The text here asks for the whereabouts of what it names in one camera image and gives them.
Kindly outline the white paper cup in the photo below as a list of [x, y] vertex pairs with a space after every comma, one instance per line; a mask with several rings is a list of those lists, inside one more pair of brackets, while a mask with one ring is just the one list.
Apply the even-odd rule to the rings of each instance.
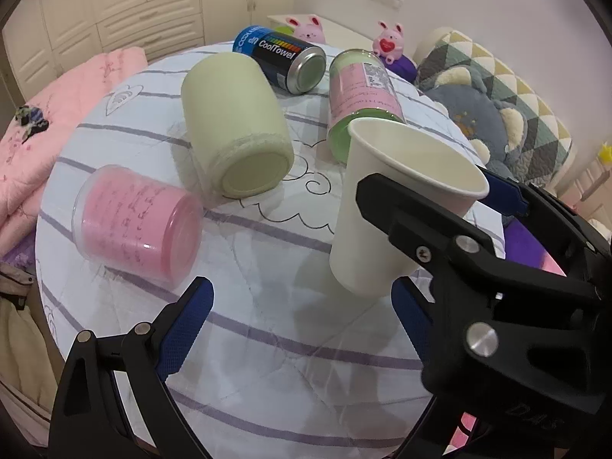
[[465, 155], [414, 127], [358, 118], [348, 132], [330, 267], [351, 293], [379, 298], [420, 264], [419, 246], [402, 237], [402, 227], [430, 230], [459, 221], [490, 186]]

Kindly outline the pale green fuzzy cup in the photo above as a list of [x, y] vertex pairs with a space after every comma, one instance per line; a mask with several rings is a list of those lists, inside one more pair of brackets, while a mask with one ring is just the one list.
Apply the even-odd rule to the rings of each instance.
[[258, 195], [293, 168], [285, 117], [251, 57], [222, 52], [204, 58], [182, 81], [181, 98], [195, 159], [217, 193]]

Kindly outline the grey bear plush pillow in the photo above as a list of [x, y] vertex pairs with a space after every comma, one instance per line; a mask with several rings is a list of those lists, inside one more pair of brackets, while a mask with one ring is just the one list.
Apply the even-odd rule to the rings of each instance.
[[527, 121], [513, 104], [488, 96], [478, 70], [456, 65], [419, 84], [420, 90], [446, 109], [484, 163], [485, 168], [516, 180]]

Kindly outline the patchwork triangle quilt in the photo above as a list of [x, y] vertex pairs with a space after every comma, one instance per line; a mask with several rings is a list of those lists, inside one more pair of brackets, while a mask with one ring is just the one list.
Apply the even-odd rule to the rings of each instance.
[[527, 136], [518, 175], [551, 193], [556, 191], [577, 149], [570, 131], [522, 78], [484, 46], [450, 27], [430, 31], [416, 48], [413, 59], [418, 81], [456, 65], [478, 70], [490, 98], [513, 104], [525, 116]]

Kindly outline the beige bag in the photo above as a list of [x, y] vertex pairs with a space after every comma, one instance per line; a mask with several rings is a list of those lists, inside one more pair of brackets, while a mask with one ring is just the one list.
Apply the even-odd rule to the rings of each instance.
[[1, 265], [1, 410], [28, 446], [44, 448], [58, 378], [27, 304], [34, 286], [28, 272]]

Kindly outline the purple cushion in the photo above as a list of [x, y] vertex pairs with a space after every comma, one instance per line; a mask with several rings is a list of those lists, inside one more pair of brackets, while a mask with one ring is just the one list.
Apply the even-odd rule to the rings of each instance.
[[392, 73], [398, 75], [402, 79], [408, 81], [413, 84], [417, 78], [417, 67], [414, 62], [405, 55], [400, 56], [398, 59], [394, 60], [392, 63], [388, 63], [386, 58], [382, 58], [383, 65], [387, 67], [388, 70], [391, 70]]

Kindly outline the pink green clear jar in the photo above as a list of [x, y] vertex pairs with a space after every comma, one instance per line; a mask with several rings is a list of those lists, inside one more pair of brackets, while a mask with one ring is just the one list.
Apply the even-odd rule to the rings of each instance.
[[338, 162], [347, 162], [351, 135], [348, 124], [357, 118], [404, 122], [402, 107], [387, 68], [380, 58], [361, 49], [339, 53], [330, 65], [327, 141]]

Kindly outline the pink bunny plush with heart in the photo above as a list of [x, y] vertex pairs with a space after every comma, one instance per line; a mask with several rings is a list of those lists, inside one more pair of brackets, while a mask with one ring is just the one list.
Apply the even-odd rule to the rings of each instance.
[[373, 53], [376, 54], [387, 65], [391, 65], [404, 55], [404, 28], [402, 24], [388, 25], [384, 21], [379, 22], [381, 33], [373, 40]]

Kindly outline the small pink clear jar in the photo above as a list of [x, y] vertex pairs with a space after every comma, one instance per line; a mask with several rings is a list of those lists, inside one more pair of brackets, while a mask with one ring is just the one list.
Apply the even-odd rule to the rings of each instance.
[[174, 287], [195, 262], [202, 221], [202, 204], [191, 192], [107, 165], [81, 187], [72, 231], [87, 259]]

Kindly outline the blue black CoolTowel can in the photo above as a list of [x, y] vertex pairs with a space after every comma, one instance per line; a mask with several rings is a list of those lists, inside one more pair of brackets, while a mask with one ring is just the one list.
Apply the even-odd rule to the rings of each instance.
[[324, 77], [325, 51], [267, 27], [252, 25], [234, 39], [232, 51], [250, 56], [269, 82], [292, 95], [312, 91]]

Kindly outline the white striped tablecloth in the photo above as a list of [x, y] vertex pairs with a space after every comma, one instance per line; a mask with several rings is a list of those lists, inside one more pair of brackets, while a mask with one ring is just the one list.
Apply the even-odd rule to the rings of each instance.
[[[103, 97], [64, 145], [36, 230], [36, 276], [61, 353], [77, 333], [128, 332], [154, 319], [176, 289], [86, 260], [72, 213], [82, 184], [107, 165], [191, 191], [198, 169], [181, 86], [229, 42], [150, 64]], [[381, 458], [396, 450], [430, 396], [421, 364], [387, 299], [350, 294], [329, 254], [343, 169], [326, 142], [329, 85], [279, 93], [296, 162], [275, 190], [250, 201], [204, 198], [193, 276], [215, 299], [181, 371], [167, 383], [217, 458]]]

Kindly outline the pink bunny plush left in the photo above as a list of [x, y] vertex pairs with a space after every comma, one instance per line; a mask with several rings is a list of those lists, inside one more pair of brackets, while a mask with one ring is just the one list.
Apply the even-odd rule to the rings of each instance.
[[293, 28], [294, 37], [305, 42], [312, 42], [312, 44], [326, 44], [325, 32], [319, 16], [309, 15], [305, 20], [287, 17], [285, 22]]

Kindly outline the pink quilt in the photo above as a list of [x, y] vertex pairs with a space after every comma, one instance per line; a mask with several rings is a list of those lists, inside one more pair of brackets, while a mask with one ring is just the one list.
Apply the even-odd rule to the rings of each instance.
[[49, 126], [10, 121], [1, 140], [1, 254], [34, 230], [51, 171], [77, 125], [107, 94], [147, 67], [142, 48], [95, 55], [28, 99]]

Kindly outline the cream wardrobe cabinets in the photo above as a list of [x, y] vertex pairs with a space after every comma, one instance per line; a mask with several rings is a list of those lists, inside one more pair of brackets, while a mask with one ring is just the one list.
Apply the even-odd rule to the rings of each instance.
[[293, 12], [295, 0], [1, 0], [1, 63], [19, 101], [90, 57], [143, 48], [156, 61], [228, 42], [250, 24]]

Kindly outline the dark keychain clump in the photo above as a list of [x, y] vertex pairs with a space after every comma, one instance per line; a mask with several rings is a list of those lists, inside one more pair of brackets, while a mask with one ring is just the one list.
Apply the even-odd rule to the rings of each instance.
[[16, 109], [15, 120], [24, 129], [22, 143], [26, 143], [33, 136], [45, 132], [50, 125], [41, 108], [28, 105]]

